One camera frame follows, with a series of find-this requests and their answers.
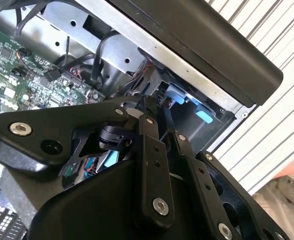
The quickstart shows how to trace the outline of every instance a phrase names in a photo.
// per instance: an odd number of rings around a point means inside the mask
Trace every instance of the white shutter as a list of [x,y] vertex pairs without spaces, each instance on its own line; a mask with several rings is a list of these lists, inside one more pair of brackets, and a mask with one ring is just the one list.
[[209,0],[284,73],[279,89],[214,152],[255,193],[294,160],[294,0]]

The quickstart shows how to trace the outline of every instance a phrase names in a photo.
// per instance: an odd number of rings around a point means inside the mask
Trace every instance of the wire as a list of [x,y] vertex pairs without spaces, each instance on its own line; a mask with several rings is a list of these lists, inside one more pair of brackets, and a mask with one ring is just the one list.
[[68,54],[69,54],[70,41],[71,41],[71,38],[69,36],[67,36],[67,40],[66,40],[66,53],[65,53],[65,57],[63,59],[62,65],[66,65],[66,63],[67,63]]
[[17,9],[17,8],[22,8],[22,7],[26,7],[26,6],[30,6],[30,5],[36,5],[36,4],[44,3],[44,2],[46,2],[47,4],[52,3],[52,2],[60,2],[60,3],[65,3],[68,5],[71,5],[75,8],[78,8],[89,15],[93,15],[85,7],[81,6],[78,2],[76,2],[74,0],[19,0],[19,1],[13,0],[13,1],[14,2],[12,4],[10,4],[10,6],[7,5],[8,7],[3,8],[2,10]]
[[13,36],[19,37],[22,34],[23,28],[25,25],[35,17],[44,7],[46,7],[47,2],[38,3],[28,14],[27,16],[16,26]]
[[93,59],[92,71],[91,71],[91,76],[90,76],[91,80],[99,82],[100,79],[102,79],[101,75],[102,75],[102,70],[104,67],[103,62],[101,61],[102,46],[108,39],[110,39],[113,36],[119,35],[119,34],[120,34],[119,32],[113,30],[113,31],[110,31],[109,33],[105,34],[102,37],[102,39],[96,49],[96,56]]
[[40,74],[38,74],[37,72],[35,72],[33,69],[31,69],[25,62],[24,62],[24,57],[23,57],[23,55],[22,55],[22,53],[18,50],[17,51],[17,53],[16,53],[16,55],[17,55],[17,58],[18,58],[18,61],[27,69],[27,71],[30,73],[30,74],[32,74],[32,75],[34,75],[35,77],[42,77],[43,75],[40,75]]
[[8,0],[4,1],[3,4],[0,5],[0,12],[3,10],[7,10],[11,4],[15,3],[16,0]]
[[86,54],[84,56],[81,56],[79,58],[76,58],[75,60],[67,63],[66,65],[63,65],[59,68],[59,71],[61,73],[64,73],[64,72],[67,72],[69,71],[71,68],[77,66],[77,65],[82,65],[83,62],[85,61],[88,61],[90,59],[94,59],[95,58],[95,54],[94,53],[89,53],[89,54]]
[[148,60],[145,59],[145,61],[143,61],[141,63],[141,65],[139,66],[138,70],[134,73],[134,75],[132,76],[132,79],[127,82],[126,84],[124,84],[122,87],[120,87],[115,93],[114,95],[123,95],[133,84],[135,84],[139,79],[141,79],[141,77],[143,76],[143,74],[145,73],[145,71],[153,66],[152,64],[147,65]]
[[16,12],[16,26],[18,26],[18,24],[20,24],[20,22],[23,20],[22,10],[19,7],[15,9],[15,12]]

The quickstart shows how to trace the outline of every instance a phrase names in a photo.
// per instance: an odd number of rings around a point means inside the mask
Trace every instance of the screw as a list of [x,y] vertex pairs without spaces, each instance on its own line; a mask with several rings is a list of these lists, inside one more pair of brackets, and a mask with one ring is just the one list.
[[209,161],[212,161],[212,160],[213,160],[213,157],[212,157],[210,154],[208,154],[208,153],[205,154],[205,157],[206,157]]
[[123,111],[118,108],[115,110],[115,112],[118,113],[119,115],[124,115]]
[[155,209],[155,211],[162,216],[166,216],[169,213],[169,207],[167,205],[167,202],[165,202],[160,197],[157,197],[152,201],[152,206],[153,209]]
[[178,137],[179,137],[180,140],[186,141],[186,138],[183,135],[179,134]]
[[32,133],[32,128],[26,123],[15,122],[9,126],[9,130],[18,136],[27,136]]
[[285,240],[285,238],[279,232],[275,231],[275,234],[279,240]]
[[154,121],[151,120],[150,118],[147,117],[146,120],[147,120],[147,122],[149,122],[150,124],[154,124]]
[[243,119],[247,118],[248,117],[248,112],[243,112],[242,115],[241,115],[241,117]]
[[219,223],[218,229],[219,229],[219,232],[221,233],[221,235],[223,235],[223,237],[225,239],[227,239],[227,240],[233,239],[233,235],[232,235],[231,230],[224,223]]

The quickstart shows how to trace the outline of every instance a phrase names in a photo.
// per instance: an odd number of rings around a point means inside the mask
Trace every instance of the green circuit board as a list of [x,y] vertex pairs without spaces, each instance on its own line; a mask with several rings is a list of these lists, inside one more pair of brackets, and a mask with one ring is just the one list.
[[0,32],[0,113],[99,103],[104,96],[71,72],[48,82],[40,76],[57,68],[32,53],[24,62],[39,76],[27,71],[17,58],[19,43]]

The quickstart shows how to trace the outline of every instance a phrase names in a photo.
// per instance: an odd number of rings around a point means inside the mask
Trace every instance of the black panel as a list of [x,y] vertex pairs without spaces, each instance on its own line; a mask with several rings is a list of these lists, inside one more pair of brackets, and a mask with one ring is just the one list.
[[283,80],[283,73],[203,0],[109,2],[246,107],[262,105]]

